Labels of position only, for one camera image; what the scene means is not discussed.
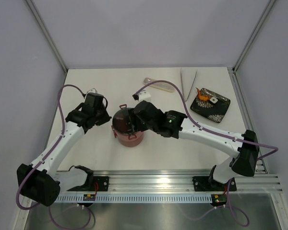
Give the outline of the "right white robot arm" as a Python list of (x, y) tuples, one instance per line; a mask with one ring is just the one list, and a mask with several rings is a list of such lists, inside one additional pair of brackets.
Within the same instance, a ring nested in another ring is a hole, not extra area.
[(219, 190), (237, 175), (253, 177), (255, 174), (259, 148), (257, 136), (251, 130), (240, 134), (208, 129), (192, 122), (184, 113), (162, 112), (147, 101), (139, 102), (130, 115), (137, 131), (151, 130), (164, 138), (196, 141), (227, 154), (228, 158), (210, 171), (208, 184), (214, 190)]

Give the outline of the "metal tongs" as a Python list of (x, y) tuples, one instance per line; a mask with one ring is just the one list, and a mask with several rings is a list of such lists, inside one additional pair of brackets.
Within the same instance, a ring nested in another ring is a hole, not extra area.
[(194, 68), (180, 69), (180, 84), (184, 102), (187, 102), (191, 95), (196, 77), (197, 77), (197, 69)]

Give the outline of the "pink steel bowl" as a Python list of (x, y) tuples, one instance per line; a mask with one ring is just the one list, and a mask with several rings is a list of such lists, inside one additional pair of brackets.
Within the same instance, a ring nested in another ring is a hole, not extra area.
[(118, 138), (120, 141), (130, 142), (130, 141), (136, 141), (140, 139), (144, 133), (139, 131), (139, 132), (136, 132), (135, 134), (123, 134), (114, 129), (113, 134), (114, 134), (114, 137)]

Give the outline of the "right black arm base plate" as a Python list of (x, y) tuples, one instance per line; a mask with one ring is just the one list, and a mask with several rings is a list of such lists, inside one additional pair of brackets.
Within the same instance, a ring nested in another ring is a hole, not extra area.
[(237, 191), (235, 178), (232, 178), (230, 183), (222, 184), (210, 176), (194, 176), (192, 182), (195, 192), (225, 192), (228, 187), (230, 192)]

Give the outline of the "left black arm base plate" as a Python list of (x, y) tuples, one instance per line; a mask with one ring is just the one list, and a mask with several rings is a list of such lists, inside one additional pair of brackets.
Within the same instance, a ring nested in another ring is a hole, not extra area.
[(81, 186), (76, 186), (68, 191), (73, 192), (107, 192), (109, 186), (108, 176), (92, 176), (89, 177)]

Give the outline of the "dark red steel bowl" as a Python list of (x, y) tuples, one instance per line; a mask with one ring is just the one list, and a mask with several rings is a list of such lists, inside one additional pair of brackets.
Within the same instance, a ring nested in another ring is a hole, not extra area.
[(130, 141), (130, 142), (125, 142), (125, 141), (120, 141), (119, 142), (126, 146), (126, 147), (135, 147), (137, 145), (139, 145), (142, 141), (143, 141), (143, 138), (144, 138), (144, 134), (141, 136), (140, 139), (136, 140), (136, 141)]

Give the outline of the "grey transparent lid with handle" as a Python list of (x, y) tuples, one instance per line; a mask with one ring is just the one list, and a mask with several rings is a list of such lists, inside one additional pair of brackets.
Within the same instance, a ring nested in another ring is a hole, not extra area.
[(119, 106), (119, 110), (114, 114), (112, 118), (112, 130), (116, 130), (123, 134), (135, 134), (132, 133), (130, 123), (129, 123), (129, 116), (128, 116), (128, 109), (131, 109), (127, 106), (127, 104), (122, 104)]

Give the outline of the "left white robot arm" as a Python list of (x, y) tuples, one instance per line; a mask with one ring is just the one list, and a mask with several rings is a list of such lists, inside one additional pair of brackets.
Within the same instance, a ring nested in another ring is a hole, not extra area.
[(63, 118), (61, 133), (54, 141), (29, 165), (21, 164), (18, 167), (16, 203), (19, 208), (25, 209), (20, 204), (19, 196), (49, 207), (61, 192), (88, 191), (96, 185), (93, 170), (84, 166), (75, 166), (59, 176), (56, 172), (72, 147), (88, 130), (111, 120), (107, 106), (108, 101), (103, 95), (93, 92), (85, 95), (84, 102)]

